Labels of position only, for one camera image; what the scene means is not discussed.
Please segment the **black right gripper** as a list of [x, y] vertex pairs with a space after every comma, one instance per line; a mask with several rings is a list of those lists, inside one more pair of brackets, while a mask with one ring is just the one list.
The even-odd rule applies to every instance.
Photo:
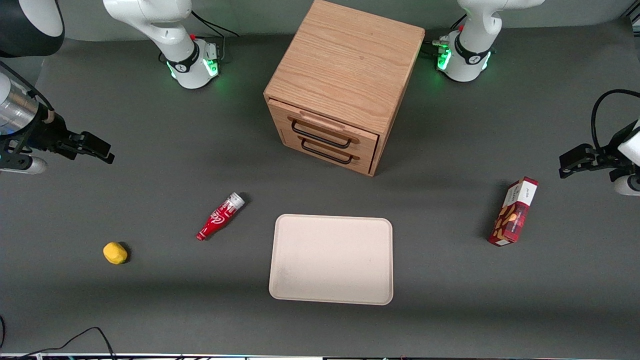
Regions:
[[32, 121], [30, 132], [30, 148], [43, 152], [51, 152], [71, 161], [78, 155], [97, 158], [106, 164], [112, 164], [115, 155], [110, 153], [111, 145], [91, 132], [83, 131], [76, 134], [67, 129], [64, 119], [56, 114], [50, 123], [47, 111], [38, 111]]

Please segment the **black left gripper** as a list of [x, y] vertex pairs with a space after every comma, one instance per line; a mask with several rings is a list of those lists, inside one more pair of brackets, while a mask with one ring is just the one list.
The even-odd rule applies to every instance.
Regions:
[[[601, 160], [615, 167], [639, 166], [639, 123], [633, 121], [615, 132], [608, 144], [601, 146], [593, 125], [593, 142]], [[598, 171], [601, 165], [594, 155], [594, 147], [580, 144], [558, 157], [560, 179], [585, 171]]]

